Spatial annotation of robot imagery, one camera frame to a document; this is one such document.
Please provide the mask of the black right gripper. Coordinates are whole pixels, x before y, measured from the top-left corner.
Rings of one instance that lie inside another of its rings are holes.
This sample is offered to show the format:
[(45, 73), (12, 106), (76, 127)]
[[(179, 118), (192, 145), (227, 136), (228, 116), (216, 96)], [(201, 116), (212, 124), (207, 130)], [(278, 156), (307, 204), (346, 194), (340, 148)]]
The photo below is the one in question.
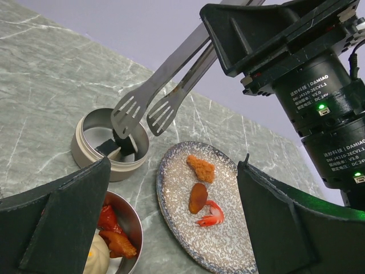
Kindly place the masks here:
[(296, 133), (315, 135), (364, 115), (364, 84), (339, 56), (360, 44), (358, 1), (207, 4), (200, 17), (223, 72), (244, 73), (245, 93), (276, 94)]

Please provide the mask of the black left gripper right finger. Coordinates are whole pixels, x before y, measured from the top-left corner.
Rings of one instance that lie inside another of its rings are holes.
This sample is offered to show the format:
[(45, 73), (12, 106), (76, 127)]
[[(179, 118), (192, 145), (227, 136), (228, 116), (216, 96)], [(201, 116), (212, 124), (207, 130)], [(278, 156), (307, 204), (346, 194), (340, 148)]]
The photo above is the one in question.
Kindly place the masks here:
[(364, 212), (329, 203), (247, 160), (237, 184), (259, 273), (364, 273)]

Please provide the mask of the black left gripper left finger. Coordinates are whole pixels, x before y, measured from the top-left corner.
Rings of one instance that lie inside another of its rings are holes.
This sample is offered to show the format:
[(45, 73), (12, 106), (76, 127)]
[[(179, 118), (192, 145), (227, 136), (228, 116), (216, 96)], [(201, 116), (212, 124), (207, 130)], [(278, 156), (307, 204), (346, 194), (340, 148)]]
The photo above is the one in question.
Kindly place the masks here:
[(110, 173), (103, 158), (1, 199), (1, 273), (82, 273)]

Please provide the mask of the red chicken drumstick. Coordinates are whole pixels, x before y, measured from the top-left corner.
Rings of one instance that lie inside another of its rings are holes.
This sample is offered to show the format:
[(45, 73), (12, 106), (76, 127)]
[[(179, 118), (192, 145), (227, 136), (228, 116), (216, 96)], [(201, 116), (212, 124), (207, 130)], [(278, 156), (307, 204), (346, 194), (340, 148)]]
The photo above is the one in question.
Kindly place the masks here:
[(117, 222), (116, 214), (111, 205), (103, 206), (98, 220), (98, 227), (106, 231), (123, 234), (123, 230)]

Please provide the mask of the white steamed bun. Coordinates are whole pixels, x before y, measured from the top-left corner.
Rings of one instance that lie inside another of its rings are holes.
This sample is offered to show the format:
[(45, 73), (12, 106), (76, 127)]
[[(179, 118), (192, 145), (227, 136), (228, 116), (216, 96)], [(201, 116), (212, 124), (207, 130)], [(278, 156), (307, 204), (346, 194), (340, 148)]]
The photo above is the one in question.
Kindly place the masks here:
[(94, 234), (83, 274), (106, 274), (110, 264), (110, 251), (99, 234)]

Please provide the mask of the glazed chicken wing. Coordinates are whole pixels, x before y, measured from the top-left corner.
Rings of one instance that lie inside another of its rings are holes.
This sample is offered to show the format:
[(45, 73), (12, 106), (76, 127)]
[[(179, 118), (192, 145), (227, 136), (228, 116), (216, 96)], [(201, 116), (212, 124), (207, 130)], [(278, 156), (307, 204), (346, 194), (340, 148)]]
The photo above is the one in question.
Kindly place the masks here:
[(130, 259), (137, 255), (137, 249), (126, 236), (112, 231), (99, 231), (99, 236), (102, 237), (108, 246), (111, 259), (118, 257)]

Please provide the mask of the red sushi roll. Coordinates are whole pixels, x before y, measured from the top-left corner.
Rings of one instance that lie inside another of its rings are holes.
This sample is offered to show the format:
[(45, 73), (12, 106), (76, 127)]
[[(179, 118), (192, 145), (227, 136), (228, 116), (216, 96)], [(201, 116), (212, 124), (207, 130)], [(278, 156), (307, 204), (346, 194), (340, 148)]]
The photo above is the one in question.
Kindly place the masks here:
[(138, 147), (137, 144), (133, 138), (132, 135), (128, 135), (125, 139), (122, 139), (115, 131), (115, 129), (112, 130), (113, 138), (115, 140), (115, 143), (121, 148), (121, 155), (127, 156), (130, 154), (136, 154), (138, 153)]

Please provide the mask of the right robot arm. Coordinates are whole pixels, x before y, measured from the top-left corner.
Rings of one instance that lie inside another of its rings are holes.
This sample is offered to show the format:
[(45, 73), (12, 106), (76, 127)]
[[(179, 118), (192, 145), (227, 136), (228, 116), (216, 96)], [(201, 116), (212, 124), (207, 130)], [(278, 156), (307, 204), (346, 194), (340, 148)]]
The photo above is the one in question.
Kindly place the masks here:
[(364, 209), (364, 44), (358, 1), (207, 4), (200, 10), (225, 75), (275, 95), (326, 187)]

